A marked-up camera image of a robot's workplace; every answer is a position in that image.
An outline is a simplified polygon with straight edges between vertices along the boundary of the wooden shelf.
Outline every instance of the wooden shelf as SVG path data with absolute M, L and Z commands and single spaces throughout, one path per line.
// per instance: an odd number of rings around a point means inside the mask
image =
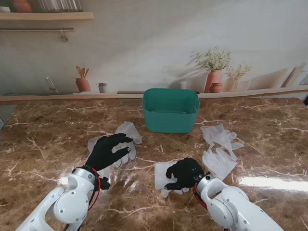
M 74 13 L 0 13 L 0 21 L 62 21 L 94 19 L 92 12 Z
M 301 85 L 290 88 L 278 88 L 278 89 L 260 89 L 260 90 L 245 90 L 234 92 L 220 92 L 220 93 L 200 93 L 199 99 L 213 99 L 213 98 L 249 98 L 256 96 L 267 95 L 281 95 L 308 92 L 307 85 Z M 0 105 L 4 104 L 18 104 L 27 102 L 29 100 L 81 100 L 81 99 L 142 99 L 143 94 L 117 94 L 114 93 L 79 93 L 79 94 L 67 94 L 67 95 L 24 95 L 24 96 L 0 96 Z

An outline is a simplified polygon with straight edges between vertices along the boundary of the painted wall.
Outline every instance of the painted wall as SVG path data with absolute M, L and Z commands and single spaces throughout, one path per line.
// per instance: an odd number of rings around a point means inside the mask
M 67 28 L 0 32 L 0 93 L 77 91 L 75 66 L 90 68 L 91 88 L 110 91 L 187 87 L 202 91 L 205 71 L 192 51 L 218 46 L 232 61 L 252 62 L 243 80 L 308 60 L 307 0 L 83 0 L 93 21 L 0 22 L 1 28 Z

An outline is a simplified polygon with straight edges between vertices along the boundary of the hook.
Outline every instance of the hook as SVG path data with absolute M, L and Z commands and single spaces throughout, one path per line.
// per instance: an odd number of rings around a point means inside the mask
M 63 30 L 61 30 L 62 36 L 61 39 L 63 42 L 68 42 L 68 38 L 65 36 L 65 34 L 63 33 Z

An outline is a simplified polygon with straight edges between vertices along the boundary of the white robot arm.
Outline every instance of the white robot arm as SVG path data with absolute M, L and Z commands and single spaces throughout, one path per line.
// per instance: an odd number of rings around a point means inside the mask
M 88 192 L 94 190 L 95 183 L 93 171 L 79 167 L 74 169 L 68 177 L 67 188 L 52 190 L 16 231 L 53 231 L 45 221 L 47 212 L 52 218 L 69 224 L 67 231 L 77 231 L 87 216 Z
M 260 207 L 249 201 L 244 191 L 226 185 L 209 173 L 194 190 L 196 197 L 200 196 L 205 202 L 211 218 L 224 230 L 283 231 Z

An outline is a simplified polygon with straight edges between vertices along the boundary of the countertop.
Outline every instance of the countertop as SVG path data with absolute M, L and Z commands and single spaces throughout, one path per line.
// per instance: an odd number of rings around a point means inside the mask
M 202 164 L 208 144 L 199 128 L 221 123 L 244 142 L 224 182 L 245 191 L 285 231 L 308 230 L 308 109 L 298 99 L 209 99 L 201 100 L 188 134 L 149 132 L 140 100 L 18 105 L 0 132 L 1 231 L 15 230 L 49 191 L 67 184 L 85 163 L 90 138 L 110 135 L 124 121 L 142 136 L 137 158 L 112 168 L 111 189 L 102 191 L 81 231 L 219 230 L 191 190 L 164 199 L 154 188 L 154 165 L 187 156 Z

